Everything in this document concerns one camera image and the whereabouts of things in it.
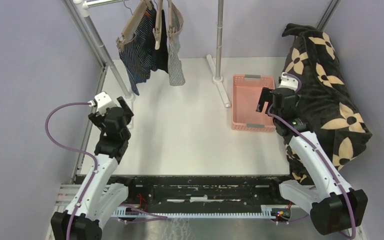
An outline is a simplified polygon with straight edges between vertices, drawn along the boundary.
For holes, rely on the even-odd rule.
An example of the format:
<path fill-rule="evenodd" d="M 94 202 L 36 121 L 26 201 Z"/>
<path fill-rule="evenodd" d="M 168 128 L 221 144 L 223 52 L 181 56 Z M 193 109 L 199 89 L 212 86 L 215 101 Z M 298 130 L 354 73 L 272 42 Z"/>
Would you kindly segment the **dark striped underwear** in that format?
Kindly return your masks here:
<path fill-rule="evenodd" d="M 157 51 L 153 28 L 157 11 L 153 7 L 146 10 L 136 31 L 134 38 L 124 45 L 124 50 L 119 53 L 129 78 L 131 90 L 139 95 L 137 84 L 146 83 L 152 71 L 158 70 Z"/>

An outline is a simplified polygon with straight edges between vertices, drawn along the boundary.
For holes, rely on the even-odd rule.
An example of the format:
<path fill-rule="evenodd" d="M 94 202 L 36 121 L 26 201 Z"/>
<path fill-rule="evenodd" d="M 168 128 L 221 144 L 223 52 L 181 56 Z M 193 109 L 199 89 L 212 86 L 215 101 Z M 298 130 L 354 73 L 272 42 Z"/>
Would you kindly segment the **black underwear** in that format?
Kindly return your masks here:
<path fill-rule="evenodd" d="M 165 11 L 161 11 L 161 39 L 160 47 L 155 50 L 155 65 L 158 70 L 168 73 L 168 45 L 167 45 L 167 28 L 165 22 Z"/>

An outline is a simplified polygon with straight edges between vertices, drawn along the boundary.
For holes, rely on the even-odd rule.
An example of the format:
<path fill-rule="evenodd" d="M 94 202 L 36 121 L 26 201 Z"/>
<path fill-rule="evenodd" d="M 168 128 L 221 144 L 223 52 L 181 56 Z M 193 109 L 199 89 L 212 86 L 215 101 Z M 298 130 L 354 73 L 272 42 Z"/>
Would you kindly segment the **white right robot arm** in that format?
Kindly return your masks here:
<path fill-rule="evenodd" d="M 296 180 L 287 180 L 269 189 L 269 198 L 276 204 L 285 200 L 307 212 L 321 235 L 345 234 L 349 240 L 357 236 L 368 197 L 362 189 L 355 190 L 341 176 L 321 147 L 316 133 L 304 117 L 297 114 L 299 95 L 290 88 L 264 87 L 257 104 L 257 112 L 273 117 L 276 132 L 295 151 L 309 173 L 315 189 Z"/>

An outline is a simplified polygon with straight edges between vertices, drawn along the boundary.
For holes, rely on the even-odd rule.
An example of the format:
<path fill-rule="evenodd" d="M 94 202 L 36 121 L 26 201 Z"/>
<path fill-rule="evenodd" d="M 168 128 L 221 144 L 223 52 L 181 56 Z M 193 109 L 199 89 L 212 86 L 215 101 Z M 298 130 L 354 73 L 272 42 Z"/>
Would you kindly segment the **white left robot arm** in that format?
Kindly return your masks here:
<path fill-rule="evenodd" d="M 96 107 L 88 118 L 100 130 L 100 136 L 94 153 L 78 150 L 91 157 L 93 163 L 72 201 L 50 220 L 56 240 L 100 240 L 118 206 L 134 202 L 138 195 L 135 187 L 122 183 L 112 183 L 104 191 L 128 148 L 132 110 L 122 97 L 113 101 L 106 92 L 97 94 L 86 105 Z"/>

